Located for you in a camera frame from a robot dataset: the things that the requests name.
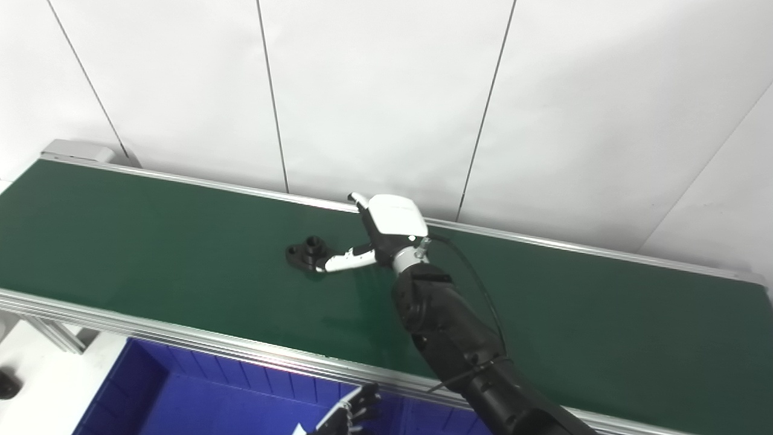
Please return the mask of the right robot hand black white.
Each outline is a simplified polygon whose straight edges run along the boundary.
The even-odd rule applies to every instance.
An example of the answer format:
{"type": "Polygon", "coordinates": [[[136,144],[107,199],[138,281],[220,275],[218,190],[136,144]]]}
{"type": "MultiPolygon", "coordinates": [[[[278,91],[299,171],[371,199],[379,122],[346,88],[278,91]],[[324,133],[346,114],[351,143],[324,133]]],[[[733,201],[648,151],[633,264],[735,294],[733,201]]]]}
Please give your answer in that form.
{"type": "Polygon", "coordinates": [[[380,265],[398,276],[427,261],[422,244],[428,240],[429,230],[414,201],[398,195],[374,195],[368,199],[356,192],[351,192],[348,200],[355,204],[369,242],[317,261],[317,272],[380,265]]]}

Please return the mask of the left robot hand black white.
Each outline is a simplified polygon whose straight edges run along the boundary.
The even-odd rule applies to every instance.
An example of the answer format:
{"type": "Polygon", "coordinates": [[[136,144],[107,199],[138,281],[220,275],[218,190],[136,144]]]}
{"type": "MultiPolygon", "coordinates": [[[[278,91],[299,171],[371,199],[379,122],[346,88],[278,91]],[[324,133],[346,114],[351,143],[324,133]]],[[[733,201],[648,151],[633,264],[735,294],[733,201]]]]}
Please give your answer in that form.
{"type": "Polygon", "coordinates": [[[346,393],[317,423],[312,431],[297,424],[293,434],[371,434],[362,424],[378,419],[382,398],[378,383],[368,383],[346,393]]]}

